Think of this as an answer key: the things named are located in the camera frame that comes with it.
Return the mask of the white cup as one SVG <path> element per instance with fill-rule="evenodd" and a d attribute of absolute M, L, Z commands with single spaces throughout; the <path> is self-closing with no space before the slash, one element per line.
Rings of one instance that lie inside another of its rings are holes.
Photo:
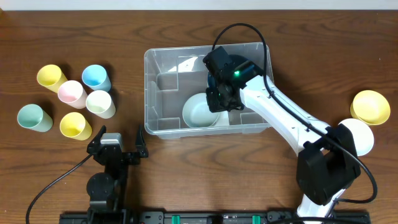
<path fill-rule="evenodd" d="M 116 113 L 116 107 L 110 94 L 103 90 L 96 90 L 88 95 L 86 108 L 103 119 L 112 118 Z"/>

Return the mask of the dark blue bowl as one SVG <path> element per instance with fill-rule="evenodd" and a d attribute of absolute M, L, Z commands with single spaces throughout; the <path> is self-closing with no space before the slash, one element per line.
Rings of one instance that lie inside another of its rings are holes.
<path fill-rule="evenodd" d="M 208 54 L 203 63 L 208 69 L 208 88 L 211 90 L 221 84 L 232 89 L 244 89 L 249 80 L 264 74 L 264 70 L 254 62 L 235 54 Z"/>

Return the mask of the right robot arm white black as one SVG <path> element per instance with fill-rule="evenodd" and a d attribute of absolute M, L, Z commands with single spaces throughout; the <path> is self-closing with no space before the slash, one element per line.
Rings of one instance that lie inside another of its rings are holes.
<path fill-rule="evenodd" d="M 265 70 L 223 47 L 209 52 L 203 63 L 209 71 L 210 111 L 247 107 L 262 116 L 298 156 L 296 179 L 304 193 L 298 216 L 328 217 L 333 202 L 361 173 L 357 159 L 367 145 L 360 122 L 346 119 L 331 127 L 312 118 L 273 85 Z"/>

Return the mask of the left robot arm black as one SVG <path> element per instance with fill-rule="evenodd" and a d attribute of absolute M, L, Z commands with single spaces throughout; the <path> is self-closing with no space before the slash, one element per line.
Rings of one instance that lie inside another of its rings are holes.
<path fill-rule="evenodd" d="M 107 133 L 102 126 L 98 134 L 87 146 L 87 153 L 104 166 L 104 171 L 93 175 L 86 191 L 90 196 L 90 208 L 99 211 L 116 211 L 123 204 L 127 185 L 128 168 L 141 163 L 149 157 L 142 128 L 138 127 L 135 151 L 123 151 L 123 139 L 120 133 Z"/>

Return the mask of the light blue cup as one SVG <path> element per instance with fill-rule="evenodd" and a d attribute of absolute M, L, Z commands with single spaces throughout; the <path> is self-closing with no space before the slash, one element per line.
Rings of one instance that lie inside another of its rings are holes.
<path fill-rule="evenodd" d="M 92 90 L 110 91 L 111 82 L 108 73 L 101 65 L 90 65 L 86 67 L 81 75 L 81 79 L 85 85 Z"/>

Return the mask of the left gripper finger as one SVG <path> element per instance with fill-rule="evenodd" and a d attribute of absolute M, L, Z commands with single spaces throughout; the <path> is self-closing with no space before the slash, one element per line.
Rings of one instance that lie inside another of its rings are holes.
<path fill-rule="evenodd" d="M 101 150 L 101 138 L 103 134 L 106 132 L 106 126 L 102 125 L 101 129 L 97 133 L 97 135 L 90 141 L 87 146 L 86 152 L 88 154 L 97 154 Z"/>
<path fill-rule="evenodd" d="M 141 125 L 139 125 L 137 129 L 135 147 L 139 157 L 149 157 L 149 151 L 144 140 L 144 134 Z"/>

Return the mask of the white small bowl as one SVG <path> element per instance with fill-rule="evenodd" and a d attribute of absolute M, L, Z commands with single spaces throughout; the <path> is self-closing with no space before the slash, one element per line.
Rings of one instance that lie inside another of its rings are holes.
<path fill-rule="evenodd" d="M 358 119 L 348 118 L 342 120 L 340 124 L 343 124 L 351 131 L 358 157 L 364 156 L 372 150 L 374 135 L 366 123 Z"/>

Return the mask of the yellow small bowl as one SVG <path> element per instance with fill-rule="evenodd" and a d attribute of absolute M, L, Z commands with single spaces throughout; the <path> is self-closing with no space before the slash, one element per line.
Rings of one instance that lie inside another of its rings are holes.
<path fill-rule="evenodd" d="M 387 99 L 373 90 L 363 90 L 355 95 L 350 106 L 351 116 L 369 126 L 385 123 L 391 115 Z"/>

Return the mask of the grey small bowl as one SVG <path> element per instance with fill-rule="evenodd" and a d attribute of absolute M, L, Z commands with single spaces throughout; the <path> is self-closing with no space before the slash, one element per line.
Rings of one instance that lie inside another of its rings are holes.
<path fill-rule="evenodd" d="M 220 114 L 212 113 L 205 93 L 191 96 L 184 104 L 182 110 L 183 120 L 190 128 L 202 128 L 213 126 Z"/>

